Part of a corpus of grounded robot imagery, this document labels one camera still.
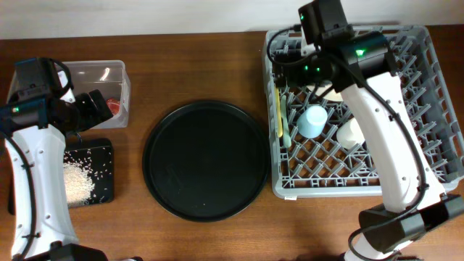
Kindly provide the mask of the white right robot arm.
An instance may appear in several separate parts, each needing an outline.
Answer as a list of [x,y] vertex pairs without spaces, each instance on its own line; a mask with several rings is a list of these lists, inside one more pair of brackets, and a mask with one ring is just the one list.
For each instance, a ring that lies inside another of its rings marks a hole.
[[396,260],[402,249],[463,214],[463,198],[448,194],[419,144],[402,98],[398,66],[386,37],[357,36],[340,1],[299,8],[296,30],[314,49],[278,66],[308,83],[331,82],[358,122],[373,158],[383,201],[359,214],[343,260]]

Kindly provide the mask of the large cream bowl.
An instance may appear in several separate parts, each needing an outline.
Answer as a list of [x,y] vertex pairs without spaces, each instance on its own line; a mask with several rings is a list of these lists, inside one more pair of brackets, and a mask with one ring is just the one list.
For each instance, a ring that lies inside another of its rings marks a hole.
[[[328,90],[330,87],[332,87],[332,83],[328,81],[320,83],[317,91],[315,92],[315,96],[319,97],[324,91]],[[307,89],[309,90],[310,93],[314,91],[314,88],[315,88],[315,84],[307,86]],[[324,96],[324,99],[329,100],[331,102],[342,102],[343,101],[341,94],[336,93],[333,89]]]

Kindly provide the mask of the light green plastic spoon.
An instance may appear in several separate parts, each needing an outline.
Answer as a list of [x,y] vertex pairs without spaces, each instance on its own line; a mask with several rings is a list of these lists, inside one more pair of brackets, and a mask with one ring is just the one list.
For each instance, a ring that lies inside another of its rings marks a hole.
[[285,95],[281,97],[280,111],[281,111],[281,119],[282,119],[282,127],[283,127],[283,145],[287,149],[289,149],[291,147],[291,137],[289,133],[289,123],[288,123],[287,114],[286,114],[286,96]]

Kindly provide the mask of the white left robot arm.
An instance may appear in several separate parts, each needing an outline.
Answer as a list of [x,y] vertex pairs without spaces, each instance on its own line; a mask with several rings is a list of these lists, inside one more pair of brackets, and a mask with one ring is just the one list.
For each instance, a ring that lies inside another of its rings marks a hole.
[[[71,97],[68,67],[36,57],[17,62],[19,88],[1,107],[1,136],[12,164],[15,233],[13,260],[105,260],[79,243],[68,209],[65,139],[112,117],[98,90]],[[59,73],[68,82],[61,83]]]

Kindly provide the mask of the light blue cup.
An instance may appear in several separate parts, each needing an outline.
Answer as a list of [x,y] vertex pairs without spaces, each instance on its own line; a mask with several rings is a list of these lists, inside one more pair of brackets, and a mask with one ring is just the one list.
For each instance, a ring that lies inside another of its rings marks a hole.
[[328,113],[322,106],[312,105],[297,119],[298,132],[305,138],[316,138],[323,132],[327,119]]

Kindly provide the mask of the red snack wrapper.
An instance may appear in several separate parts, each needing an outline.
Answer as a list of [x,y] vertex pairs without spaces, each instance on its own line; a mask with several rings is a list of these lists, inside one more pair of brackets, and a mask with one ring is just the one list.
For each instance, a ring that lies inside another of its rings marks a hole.
[[117,99],[106,100],[107,106],[113,115],[117,115],[120,111],[120,101]]

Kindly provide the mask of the yellow plastic spoon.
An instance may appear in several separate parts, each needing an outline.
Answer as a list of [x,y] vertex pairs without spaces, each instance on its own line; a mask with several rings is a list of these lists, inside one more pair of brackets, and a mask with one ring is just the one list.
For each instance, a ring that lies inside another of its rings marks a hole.
[[279,96],[279,91],[277,88],[274,88],[274,92],[275,92],[275,110],[276,110],[277,123],[278,123],[278,137],[281,138],[283,136],[283,124],[282,124],[282,117],[281,117],[280,96]]

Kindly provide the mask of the white cup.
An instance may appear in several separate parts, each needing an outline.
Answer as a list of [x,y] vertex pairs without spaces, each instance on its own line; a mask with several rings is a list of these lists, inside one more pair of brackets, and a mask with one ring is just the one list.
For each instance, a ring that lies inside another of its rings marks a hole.
[[345,149],[351,149],[356,144],[362,145],[365,142],[360,125],[354,117],[337,130],[336,139]]

